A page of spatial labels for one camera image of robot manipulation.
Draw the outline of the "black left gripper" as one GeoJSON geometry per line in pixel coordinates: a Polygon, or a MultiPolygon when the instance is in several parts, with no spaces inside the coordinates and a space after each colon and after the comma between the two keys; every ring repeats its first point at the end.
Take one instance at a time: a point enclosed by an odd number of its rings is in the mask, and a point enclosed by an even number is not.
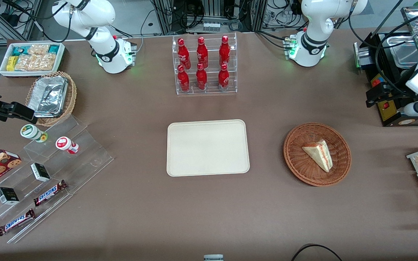
{"type": "Polygon", "coordinates": [[[374,106],[377,103],[406,99],[410,102],[415,101],[415,92],[408,88],[406,82],[396,82],[391,84],[392,91],[389,91],[387,84],[377,84],[370,88],[365,94],[367,100],[365,105],[367,108],[374,106]]]}

